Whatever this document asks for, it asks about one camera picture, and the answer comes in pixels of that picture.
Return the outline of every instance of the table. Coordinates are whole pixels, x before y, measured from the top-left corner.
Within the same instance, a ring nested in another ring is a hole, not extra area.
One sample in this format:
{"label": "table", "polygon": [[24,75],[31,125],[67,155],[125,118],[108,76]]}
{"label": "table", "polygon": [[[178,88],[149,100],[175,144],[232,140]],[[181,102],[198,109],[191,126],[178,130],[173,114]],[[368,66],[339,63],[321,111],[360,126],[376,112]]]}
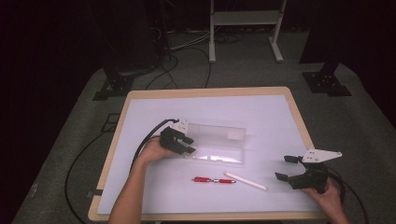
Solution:
{"label": "table", "polygon": [[273,49],[276,61],[283,62],[282,54],[277,46],[277,37],[282,24],[287,0],[282,0],[279,10],[266,11],[215,11],[214,1],[210,0],[210,40],[209,40],[209,61],[216,61],[215,52],[215,25],[260,25],[274,24],[274,36],[269,37],[271,48]]}
{"label": "table", "polygon": [[[120,122],[117,127],[117,130],[115,132],[112,144],[110,146],[110,150],[107,154],[106,162],[104,165],[104,169],[102,171],[101,177],[98,182],[97,189],[101,190],[105,188],[106,181],[109,179],[109,173],[110,173],[110,166],[111,162],[115,158],[116,155],[116,149],[118,144],[121,144],[120,140],[122,138],[122,130],[125,130],[123,128],[126,128],[125,124],[128,115],[128,110],[130,109],[130,106],[135,104],[135,102],[144,102],[144,100],[152,100],[152,99],[164,99],[164,100],[172,100],[172,101],[183,101],[183,100],[202,100],[206,99],[207,101],[213,100],[213,99],[219,99],[219,97],[222,100],[229,100],[229,99],[234,99],[235,97],[253,97],[255,100],[255,97],[263,97],[263,96],[279,96],[279,97],[284,97],[286,99],[286,104],[288,106],[288,109],[290,110],[290,117],[294,122],[294,125],[297,129],[297,132],[300,134],[300,139],[302,141],[302,145],[304,145],[304,148],[314,148],[313,143],[309,137],[308,131],[304,126],[303,119],[299,113],[298,107],[295,104],[293,97],[291,95],[291,92],[288,88],[285,87],[259,87],[259,88],[224,88],[224,89],[195,89],[195,90],[170,90],[170,91],[132,91],[128,94],[127,99],[125,101],[125,106],[122,109],[121,115],[120,115]],[[280,161],[283,161],[283,157],[276,159],[275,162],[271,161],[272,163],[275,163],[276,166],[278,166],[278,163],[282,163]],[[178,161],[182,163],[187,163],[186,160]],[[219,169],[218,166],[215,167],[215,165],[212,165],[211,167],[212,170]],[[240,168],[233,168],[229,167],[227,169],[235,169],[238,170]],[[153,181],[152,176],[147,177],[147,181]],[[312,208],[313,202],[309,202],[307,200],[306,195],[299,194],[299,191],[293,191],[290,186],[288,186],[286,183],[283,184],[283,182],[280,181],[274,181],[273,186],[276,186],[276,188],[273,188],[273,192],[276,194],[276,197],[282,198],[282,196],[285,196],[289,198],[289,196],[297,197],[297,203],[300,203],[306,208],[303,208],[301,211],[292,211],[293,209],[289,211],[253,211],[254,209],[251,208],[251,206],[247,207],[246,211],[243,212],[237,212],[237,211],[232,211],[233,208],[230,208],[230,211],[232,212],[225,212],[226,210],[223,210],[221,212],[198,212],[198,213],[186,213],[186,212],[170,212],[170,213],[155,213],[155,214],[143,214],[142,220],[145,221],[165,221],[165,220],[256,220],[256,219],[307,219],[307,218],[324,218],[323,214],[318,210],[318,208]],[[211,188],[221,188],[221,187],[208,187],[209,191],[212,190]],[[242,183],[239,184],[239,187],[235,185],[235,188],[240,188],[243,190],[246,190],[246,196],[244,197],[249,197],[250,192],[254,189],[245,189],[247,188],[246,186],[243,186]],[[194,194],[199,194],[201,189],[195,189]],[[103,220],[108,220],[108,215],[100,215],[98,214],[98,207],[99,203],[101,202],[101,199],[103,196],[95,195],[92,199],[92,205],[89,211],[89,218],[91,220],[95,221],[103,221]]]}

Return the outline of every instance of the forearm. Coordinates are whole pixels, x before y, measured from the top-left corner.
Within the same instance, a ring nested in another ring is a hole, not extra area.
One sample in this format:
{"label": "forearm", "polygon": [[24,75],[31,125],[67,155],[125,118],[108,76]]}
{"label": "forearm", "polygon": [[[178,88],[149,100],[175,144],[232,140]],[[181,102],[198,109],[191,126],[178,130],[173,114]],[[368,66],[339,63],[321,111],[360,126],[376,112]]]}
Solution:
{"label": "forearm", "polygon": [[141,221],[145,175],[149,163],[137,159],[114,203],[109,223],[139,224]]}

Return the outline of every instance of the clear plastic container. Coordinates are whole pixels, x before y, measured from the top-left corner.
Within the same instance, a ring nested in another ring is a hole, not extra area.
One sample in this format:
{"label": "clear plastic container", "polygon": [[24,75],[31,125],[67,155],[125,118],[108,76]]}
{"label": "clear plastic container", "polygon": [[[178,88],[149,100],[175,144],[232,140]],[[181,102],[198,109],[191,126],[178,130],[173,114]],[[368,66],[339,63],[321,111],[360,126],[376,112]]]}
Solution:
{"label": "clear plastic container", "polygon": [[185,154],[186,159],[230,164],[245,162],[244,128],[189,123],[186,136],[194,140],[191,147],[196,149]]}

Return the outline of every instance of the white stick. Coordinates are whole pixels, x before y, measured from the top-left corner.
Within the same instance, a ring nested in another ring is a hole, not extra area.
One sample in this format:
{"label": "white stick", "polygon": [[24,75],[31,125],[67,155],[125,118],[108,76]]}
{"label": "white stick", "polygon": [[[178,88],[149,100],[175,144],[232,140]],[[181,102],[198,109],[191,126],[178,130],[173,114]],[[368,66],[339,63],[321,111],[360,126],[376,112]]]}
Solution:
{"label": "white stick", "polygon": [[256,187],[258,189],[268,190],[267,187],[265,187],[263,185],[260,185],[260,184],[257,184],[257,183],[254,183],[254,182],[251,182],[250,180],[246,180],[246,179],[244,179],[244,178],[242,178],[240,176],[233,175],[233,174],[230,174],[228,172],[224,172],[224,174],[227,175],[228,177],[232,178],[232,179],[239,180],[241,182],[244,182],[245,184],[249,184],[250,186]]}

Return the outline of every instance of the black cable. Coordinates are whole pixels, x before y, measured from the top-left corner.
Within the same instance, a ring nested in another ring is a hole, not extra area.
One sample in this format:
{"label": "black cable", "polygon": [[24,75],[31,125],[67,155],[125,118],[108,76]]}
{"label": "black cable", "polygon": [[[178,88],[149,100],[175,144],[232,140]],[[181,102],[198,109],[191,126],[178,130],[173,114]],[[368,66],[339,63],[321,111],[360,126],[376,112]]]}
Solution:
{"label": "black cable", "polygon": [[174,58],[174,59],[176,60],[175,65],[172,66],[169,70],[166,70],[166,69],[163,68],[163,70],[165,70],[165,71],[164,71],[163,73],[159,74],[158,76],[156,76],[154,79],[152,79],[152,80],[150,81],[150,83],[146,86],[145,90],[148,90],[148,89],[149,89],[149,86],[150,86],[155,80],[157,80],[159,77],[162,77],[162,76],[165,75],[165,74],[168,74],[168,75],[170,76],[170,78],[174,81],[173,77],[169,74],[169,72],[172,71],[174,68],[177,67],[177,65],[178,65],[178,58],[177,58],[176,56],[174,56],[174,55],[170,55],[170,56],[171,56],[171,58]]}
{"label": "black cable", "polygon": [[207,74],[207,78],[206,78],[206,82],[205,82],[205,88],[207,88],[207,83],[209,82],[210,73],[211,73],[211,71],[212,71],[212,64],[209,62],[209,56],[207,55],[207,53],[206,53],[204,50],[202,50],[202,49],[197,49],[197,48],[191,48],[191,47],[189,47],[189,48],[176,49],[176,50],[173,50],[173,52],[178,52],[178,51],[182,51],[182,50],[185,50],[185,49],[195,49],[195,50],[199,50],[199,51],[201,51],[201,52],[206,56],[207,61],[208,61],[208,64],[209,64],[209,72],[208,72],[208,74]]}
{"label": "black cable", "polygon": [[161,122],[160,124],[158,124],[153,130],[151,130],[151,132],[148,133],[148,135],[146,135],[146,137],[143,139],[143,141],[140,143],[139,147],[137,148],[136,152],[134,153],[134,158],[132,160],[132,164],[131,164],[131,169],[134,166],[134,161],[136,161],[137,157],[140,154],[140,151],[142,150],[143,146],[147,143],[147,141],[151,138],[151,136],[157,132],[165,123],[172,121],[174,123],[178,122],[178,119],[165,119],[163,122]]}
{"label": "black cable", "polygon": [[358,193],[350,186],[348,185],[347,182],[345,182],[341,176],[333,169],[328,167],[328,169],[332,170],[333,172],[335,172],[335,174],[331,174],[329,173],[329,177],[331,177],[332,179],[334,179],[335,181],[337,181],[337,183],[340,186],[340,198],[341,198],[341,203],[344,202],[345,199],[345,195],[346,195],[346,188],[345,186],[347,186],[349,188],[349,190],[353,193],[353,195],[355,196],[355,198],[358,200],[359,205],[361,206],[361,211],[363,212],[364,215],[364,221],[366,224],[369,224],[369,217],[367,215],[367,211],[366,208],[364,207],[363,202],[361,201],[361,198],[359,197]]}
{"label": "black cable", "polygon": [[73,213],[73,215],[78,219],[78,221],[80,223],[85,224],[85,222],[81,219],[81,217],[78,216],[77,212],[74,210],[72,204],[70,203],[69,197],[68,197],[68,193],[67,193],[67,185],[69,182],[69,176],[70,173],[73,170],[74,165],[76,164],[77,160],[79,159],[79,157],[85,152],[85,150],[87,150],[87,148],[93,143],[95,142],[98,138],[100,138],[103,134],[107,133],[108,131],[112,130],[113,128],[115,128],[117,125],[114,125],[112,127],[110,127],[109,129],[105,130],[104,132],[101,132],[99,135],[97,135],[95,138],[93,138],[93,140],[91,140],[91,142],[85,146],[79,153],[78,155],[75,157],[75,159],[73,160],[73,163],[70,165],[69,170],[67,171],[67,175],[66,175],[66,180],[64,181],[64,197],[66,198],[66,202],[67,205],[70,208],[70,211]]}

